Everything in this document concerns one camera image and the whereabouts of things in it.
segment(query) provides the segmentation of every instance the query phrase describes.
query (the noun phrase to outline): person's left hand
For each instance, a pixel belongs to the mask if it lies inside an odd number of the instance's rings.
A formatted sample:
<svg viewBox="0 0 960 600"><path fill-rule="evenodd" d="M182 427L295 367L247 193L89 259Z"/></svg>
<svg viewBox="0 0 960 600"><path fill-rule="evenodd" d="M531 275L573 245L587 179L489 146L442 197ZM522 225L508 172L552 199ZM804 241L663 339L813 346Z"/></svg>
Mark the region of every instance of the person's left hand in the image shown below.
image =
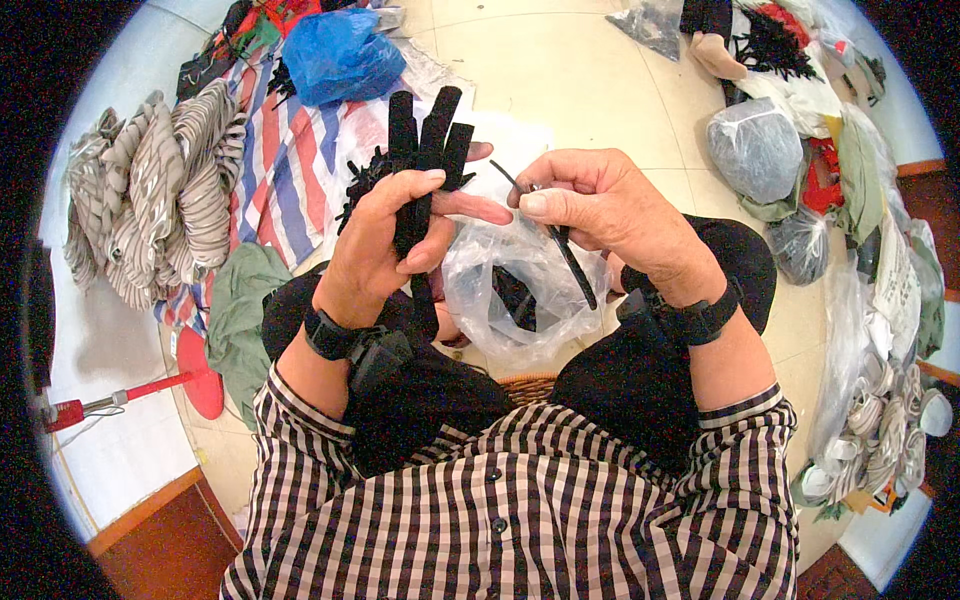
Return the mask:
<svg viewBox="0 0 960 600"><path fill-rule="evenodd" d="M468 160L486 158L492 152L491 144L471 142ZM372 326L386 298L410 275L428 273L443 262L456 232L445 215L466 215L495 225L513 221L513 213L494 201L461 191L438 191L444 179L443 169L402 171L380 180L361 198L314 292L314 308L322 308L341 327ZM433 192L433 210L426 236L397 261L396 212L429 192Z"/></svg>

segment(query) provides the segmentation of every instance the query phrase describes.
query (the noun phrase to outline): white wall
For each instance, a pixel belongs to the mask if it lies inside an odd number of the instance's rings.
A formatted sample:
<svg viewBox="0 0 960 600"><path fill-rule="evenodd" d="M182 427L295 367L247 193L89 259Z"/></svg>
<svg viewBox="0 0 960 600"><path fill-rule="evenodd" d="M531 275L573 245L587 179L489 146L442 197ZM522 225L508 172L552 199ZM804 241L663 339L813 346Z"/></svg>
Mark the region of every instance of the white wall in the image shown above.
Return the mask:
<svg viewBox="0 0 960 600"><path fill-rule="evenodd" d="M917 92L867 17L851 0L819 0L818 4L821 12L827 13L825 18L839 24L860 52L871 59L883 59L886 95L873 107L871 118L893 149L897 164L943 158Z"/></svg>
<svg viewBox="0 0 960 600"><path fill-rule="evenodd" d="M943 346L926 362L947 371L960 372L960 304L947 302Z"/></svg>
<svg viewBox="0 0 960 600"><path fill-rule="evenodd" d="M57 303L50 402L77 398L87 403L165 374L153 315L127 307L103 279L81 294L61 251L67 207L61 181L69 144L106 107L126 118L154 89L161 89L172 106L180 64L200 49L208 36L204 29L219 24L230 2L158 4L144 5L101 58L73 107L48 172L39 234L53 249ZM191 7L200 26L166 10L189 13ZM51 441L55 485L82 540L197 465L169 391L134 400L126 409L72 441L91 419L59 432L57 440L67 444L60 455Z"/></svg>
<svg viewBox="0 0 960 600"><path fill-rule="evenodd" d="M893 579L931 506L930 498L914 490L892 515L867 509L853 517L838 543L877 591L884 591Z"/></svg>

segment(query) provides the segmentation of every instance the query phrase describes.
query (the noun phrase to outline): wrist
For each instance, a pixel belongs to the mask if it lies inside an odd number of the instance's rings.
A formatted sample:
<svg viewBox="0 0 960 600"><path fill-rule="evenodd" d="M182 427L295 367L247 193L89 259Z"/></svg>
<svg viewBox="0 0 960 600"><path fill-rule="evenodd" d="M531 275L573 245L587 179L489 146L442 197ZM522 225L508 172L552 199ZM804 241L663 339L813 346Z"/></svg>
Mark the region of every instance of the wrist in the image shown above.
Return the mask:
<svg viewBox="0 0 960 600"><path fill-rule="evenodd" d="M663 300L674 308L686 308L701 300L715 304L727 290L727 276L713 253L694 252L682 258L675 269L664 276L650 274Z"/></svg>
<svg viewBox="0 0 960 600"><path fill-rule="evenodd" d="M386 299L347 285L330 275L327 272L321 277L313 293L313 309L322 309L344 329L373 327Z"/></svg>

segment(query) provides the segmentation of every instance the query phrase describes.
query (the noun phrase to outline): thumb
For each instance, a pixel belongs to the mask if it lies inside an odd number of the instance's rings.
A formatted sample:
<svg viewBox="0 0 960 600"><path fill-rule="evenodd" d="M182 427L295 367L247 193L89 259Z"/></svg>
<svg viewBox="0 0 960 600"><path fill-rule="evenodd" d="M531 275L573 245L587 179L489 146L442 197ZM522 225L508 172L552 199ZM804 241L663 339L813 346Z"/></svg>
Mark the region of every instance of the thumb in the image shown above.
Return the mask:
<svg viewBox="0 0 960 600"><path fill-rule="evenodd" d="M520 211L538 223L569 225L590 232L597 221L597 200L597 196L551 187L521 196Z"/></svg>

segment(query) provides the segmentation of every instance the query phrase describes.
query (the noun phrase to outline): blue plastic bag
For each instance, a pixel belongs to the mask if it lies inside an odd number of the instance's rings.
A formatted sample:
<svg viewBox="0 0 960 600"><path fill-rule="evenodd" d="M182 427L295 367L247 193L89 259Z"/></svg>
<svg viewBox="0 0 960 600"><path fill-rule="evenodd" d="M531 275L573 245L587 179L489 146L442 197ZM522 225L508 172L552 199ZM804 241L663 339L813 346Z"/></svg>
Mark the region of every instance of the blue plastic bag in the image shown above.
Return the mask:
<svg viewBox="0 0 960 600"><path fill-rule="evenodd" d="M346 9L305 16L283 44L283 62L304 105L370 100L391 90L406 68L396 46L373 33L379 16Z"/></svg>

